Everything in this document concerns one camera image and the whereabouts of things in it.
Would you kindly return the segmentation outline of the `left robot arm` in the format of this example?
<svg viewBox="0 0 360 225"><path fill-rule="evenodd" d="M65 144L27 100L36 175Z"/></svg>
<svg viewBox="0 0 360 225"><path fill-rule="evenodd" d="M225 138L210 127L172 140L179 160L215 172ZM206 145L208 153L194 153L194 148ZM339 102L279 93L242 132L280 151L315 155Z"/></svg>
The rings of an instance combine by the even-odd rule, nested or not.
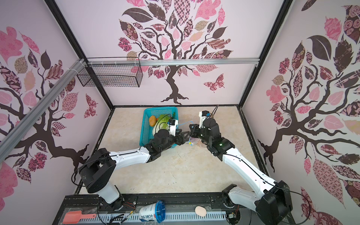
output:
<svg viewBox="0 0 360 225"><path fill-rule="evenodd" d="M188 139L188 131L183 132L181 129L177 129L172 134L166 129L161 129L148 144L138 149L109 152L106 148L102 148L79 168L79 175L89 194L97 194L108 204L122 202L122 194L110 182L115 170L135 164L150 163L158 159L162 152L170 149L173 145L183 145Z"/></svg>

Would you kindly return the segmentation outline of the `clear zip top bag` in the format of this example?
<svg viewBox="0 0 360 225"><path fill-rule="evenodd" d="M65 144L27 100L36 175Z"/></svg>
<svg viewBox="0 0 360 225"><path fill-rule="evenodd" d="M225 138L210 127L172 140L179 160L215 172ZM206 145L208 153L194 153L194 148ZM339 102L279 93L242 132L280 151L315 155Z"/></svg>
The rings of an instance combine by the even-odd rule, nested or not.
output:
<svg viewBox="0 0 360 225"><path fill-rule="evenodd" d="M189 121L187 123L181 124L176 129L176 141L177 145L196 145L201 139L200 130L204 127L203 123L206 118L201 118L200 122L195 124L193 121Z"/></svg>

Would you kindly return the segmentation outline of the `teal plastic basket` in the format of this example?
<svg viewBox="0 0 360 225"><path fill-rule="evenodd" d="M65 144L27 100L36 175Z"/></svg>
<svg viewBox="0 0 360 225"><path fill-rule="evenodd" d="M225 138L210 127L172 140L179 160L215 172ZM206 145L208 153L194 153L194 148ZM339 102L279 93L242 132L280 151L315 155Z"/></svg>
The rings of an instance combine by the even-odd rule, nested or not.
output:
<svg viewBox="0 0 360 225"><path fill-rule="evenodd" d="M153 108L145 109L142 118L142 129L140 134L139 145L144 146L148 144L151 139L153 139L153 135L152 135L153 127L150 127L148 122L151 116L155 116L156 118L158 118L162 114L170 114L172 116L173 112L176 112L176 117L178 120L179 114L178 114L178 109L176 107L167 106L167 107L153 107Z"/></svg>

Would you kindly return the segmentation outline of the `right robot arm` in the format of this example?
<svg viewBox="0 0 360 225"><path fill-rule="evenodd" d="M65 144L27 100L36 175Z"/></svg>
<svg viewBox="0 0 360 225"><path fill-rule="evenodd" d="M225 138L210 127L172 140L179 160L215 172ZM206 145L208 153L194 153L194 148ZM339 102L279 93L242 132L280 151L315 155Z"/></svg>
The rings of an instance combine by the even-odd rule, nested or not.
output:
<svg viewBox="0 0 360 225"><path fill-rule="evenodd" d="M191 124L190 136L206 144L212 155L230 166L252 188L231 188L226 194L231 203L257 213L265 225L278 225L292 211L290 188L284 181L275 181L250 163L228 139L221 136L214 119Z"/></svg>

